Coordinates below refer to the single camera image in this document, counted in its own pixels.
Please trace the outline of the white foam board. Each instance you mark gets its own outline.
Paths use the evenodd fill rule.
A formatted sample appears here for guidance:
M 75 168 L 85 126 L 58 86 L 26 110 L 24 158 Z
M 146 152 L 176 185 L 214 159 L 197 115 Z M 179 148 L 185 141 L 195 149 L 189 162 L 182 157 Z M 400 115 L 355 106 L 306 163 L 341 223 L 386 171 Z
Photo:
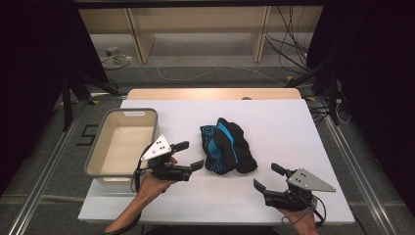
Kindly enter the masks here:
M 282 215 L 267 206 L 254 180 L 267 189 L 284 191 L 286 179 L 271 169 L 304 168 L 334 186 L 320 192 L 318 209 L 329 225 L 352 224 L 353 216 L 317 132 L 307 104 L 301 100 L 166 101 L 126 100 L 125 108 L 152 108 L 160 132 L 171 143 L 189 141 L 176 154 L 183 165 L 204 158 L 200 127 L 219 118 L 239 124 L 258 167 L 250 174 L 231 171 L 217 176 L 205 169 L 178 182 L 152 201 L 140 221 L 175 225 L 277 225 Z

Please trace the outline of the black and blue garment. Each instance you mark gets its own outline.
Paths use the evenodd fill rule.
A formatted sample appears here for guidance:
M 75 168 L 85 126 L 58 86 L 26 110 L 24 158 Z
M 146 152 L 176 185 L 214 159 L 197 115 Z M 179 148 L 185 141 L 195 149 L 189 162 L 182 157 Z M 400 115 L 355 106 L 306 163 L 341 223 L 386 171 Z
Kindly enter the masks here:
M 207 170 L 224 175 L 234 169 L 243 174 L 257 169 L 244 130 L 235 122 L 220 117 L 216 125 L 201 126 L 200 131 Z

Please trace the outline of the beige plastic bin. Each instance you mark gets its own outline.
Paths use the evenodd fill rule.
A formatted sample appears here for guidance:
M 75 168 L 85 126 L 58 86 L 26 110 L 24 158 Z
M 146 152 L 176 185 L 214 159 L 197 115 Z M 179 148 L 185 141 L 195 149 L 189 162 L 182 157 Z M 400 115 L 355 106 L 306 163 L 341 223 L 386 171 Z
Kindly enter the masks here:
M 99 126 L 84 171 L 102 183 L 129 182 L 144 149 L 159 133 L 154 109 L 114 109 Z

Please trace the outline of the black metal stand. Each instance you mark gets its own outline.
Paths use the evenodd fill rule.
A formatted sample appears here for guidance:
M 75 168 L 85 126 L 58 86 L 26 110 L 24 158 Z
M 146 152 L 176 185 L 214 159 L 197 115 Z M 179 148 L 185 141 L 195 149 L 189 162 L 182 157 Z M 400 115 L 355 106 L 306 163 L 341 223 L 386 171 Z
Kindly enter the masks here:
M 121 92 L 116 88 L 112 88 L 109 84 L 99 81 L 79 70 L 70 70 L 62 78 L 62 97 L 64 103 L 64 131 L 67 131 L 72 123 L 72 103 L 70 94 L 73 93 L 79 101 L 88 101 L 92 95 L 87 89 L 86 83 L 92 84 L 107 93 L 114 96 L 124 96 L 125 92 Z
M 334 60 L 327 56 L 323 62 L 318 65 L 316 68 L 312 69 L 305 75 L 300 78 L 290 81 L 285 88 L 295 88 L 300 84 L 306 82 L 311 78 L 315 78 L 315 81 L 312 85 L 312 90 L 314 93 L 322 93 L 327 90 L 329 94 L 329 116 L 334 123 L 334 125 L 339 124 L 339 118 L 337 117 L 337 73 L 334 69 Z

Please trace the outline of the light wooden shelf unit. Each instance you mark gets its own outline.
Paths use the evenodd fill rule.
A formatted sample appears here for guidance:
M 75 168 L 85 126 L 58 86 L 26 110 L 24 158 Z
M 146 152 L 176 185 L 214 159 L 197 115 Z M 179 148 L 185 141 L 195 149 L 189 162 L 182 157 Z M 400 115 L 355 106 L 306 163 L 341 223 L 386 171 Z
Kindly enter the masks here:
M 283 32 L 288 23 L 295 32 L 315 30 L 321 6 L 179 7 L 82 9 L 91 34 L 129 34 L 138 60 L 145 64 L 161 33 L 247 33 L 253 59 L 261 61 L 267 32 Z

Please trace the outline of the aluminium floor rail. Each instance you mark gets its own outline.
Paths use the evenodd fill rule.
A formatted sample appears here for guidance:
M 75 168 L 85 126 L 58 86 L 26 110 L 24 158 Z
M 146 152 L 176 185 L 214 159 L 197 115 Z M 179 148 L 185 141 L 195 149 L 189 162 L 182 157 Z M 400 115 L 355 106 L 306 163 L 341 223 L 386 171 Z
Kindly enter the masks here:
M 35 141 L 34 148 L 0 197 L 1 209 L 6 206 L 12 208 L 12 212 L 3 214 L 7 224 L 3 226 L 4 232 L 0 231 L 0 234 L 24 235 L 86 106 L 86 102 L 71 106 L 73 114 L 68 125 L 64 124 L 64 109 L 53 109 L 47 126 Z
M 373 187 L 367 179 L 363 168 L 359 165 L 353 151 L 349 147 L 345 136 L 340 127 L 335 125 L 331 117 L 327 117 L 325 122 L 333 136 L 341 155 L 346 163 L 346 166 L 359 189 L 366 207 L 371 213 L 382 235 L 397 235 L 397 230 L 392 224 L 391 218 L 388 215 L 385 207 L 382 205 L 380 199 L 376 195 Z

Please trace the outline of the person's left hand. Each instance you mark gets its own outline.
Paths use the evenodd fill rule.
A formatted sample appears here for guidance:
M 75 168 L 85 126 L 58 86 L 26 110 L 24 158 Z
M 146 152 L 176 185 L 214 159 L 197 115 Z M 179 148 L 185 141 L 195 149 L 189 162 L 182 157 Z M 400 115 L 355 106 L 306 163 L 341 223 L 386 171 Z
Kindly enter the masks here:
M 138 201 L 142 204 L 150 204 L 159 194 L 165 192 L 174 181 L 160 180 L 146 171 L 141 181 L 140 189 L 136 195 Z

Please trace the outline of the person's right hand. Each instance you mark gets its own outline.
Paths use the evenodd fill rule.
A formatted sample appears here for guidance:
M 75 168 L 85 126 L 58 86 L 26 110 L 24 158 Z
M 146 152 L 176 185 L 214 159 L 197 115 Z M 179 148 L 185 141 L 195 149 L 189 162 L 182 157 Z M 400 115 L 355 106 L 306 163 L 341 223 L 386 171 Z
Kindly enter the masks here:
M 286 217 L 293 227 L 296 229 L 305 229 L 305 228 L 315 228 L 317 225 L 314 219 L 314 214 L 310 210 L 305 211 L 288 211 L 284 209 L 279 209 L 284 217 Z

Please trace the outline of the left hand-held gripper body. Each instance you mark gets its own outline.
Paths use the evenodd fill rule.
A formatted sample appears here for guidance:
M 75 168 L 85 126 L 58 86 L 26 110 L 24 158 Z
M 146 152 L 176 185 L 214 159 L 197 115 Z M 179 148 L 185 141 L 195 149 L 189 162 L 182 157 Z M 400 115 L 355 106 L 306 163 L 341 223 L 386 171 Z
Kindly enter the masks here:
M 140 157 L 140 175 L 150 171 L 160 180 L 188 181 L 193 170 L 190 166 L 176 165 L 171 157 L 176 153 L 171 151 L 164 135 L 161 135 L 149 145 Z

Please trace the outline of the black curtain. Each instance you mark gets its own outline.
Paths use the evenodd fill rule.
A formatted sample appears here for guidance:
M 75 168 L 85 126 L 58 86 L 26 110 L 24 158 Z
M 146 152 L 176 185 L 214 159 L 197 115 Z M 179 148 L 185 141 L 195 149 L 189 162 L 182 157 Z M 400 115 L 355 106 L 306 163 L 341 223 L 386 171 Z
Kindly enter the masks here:
M 0 0 L 0 195 L 79 71 L 107 76 L 73 0 Z
M 352 117 L 415 215 L 415 0 L 326 0 L 311 39 L 315 68 L 335 41 Z

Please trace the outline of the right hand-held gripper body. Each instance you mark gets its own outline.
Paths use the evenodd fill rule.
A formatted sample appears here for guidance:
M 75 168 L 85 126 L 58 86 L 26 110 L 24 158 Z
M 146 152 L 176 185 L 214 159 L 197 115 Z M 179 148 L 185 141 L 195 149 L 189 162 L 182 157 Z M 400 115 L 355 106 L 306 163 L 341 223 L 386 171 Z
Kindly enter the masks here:
M 267 206 L 291 212 L 303 211 L 312 206 L 313 191 L 336 192 L 337 189 L 304 168 L 285 168 L 288 189 L 284 192 L 265 190 L 262 195 Z

